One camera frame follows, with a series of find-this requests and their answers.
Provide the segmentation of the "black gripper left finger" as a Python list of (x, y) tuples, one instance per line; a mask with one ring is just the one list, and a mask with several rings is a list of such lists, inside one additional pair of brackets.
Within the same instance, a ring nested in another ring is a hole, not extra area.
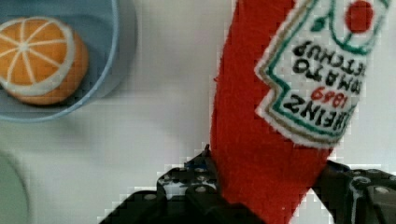
[(155, 190), (125, 199), (99, 224), (265, 224), (241, 203), (221, 196), (217, 169), (205, 148), (157, 180)]

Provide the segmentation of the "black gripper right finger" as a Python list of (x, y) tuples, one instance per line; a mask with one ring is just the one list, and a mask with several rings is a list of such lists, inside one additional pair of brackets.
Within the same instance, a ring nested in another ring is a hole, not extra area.
[(327, 161), (313, 191), (334, 224), (396, 224), (395, 175)]

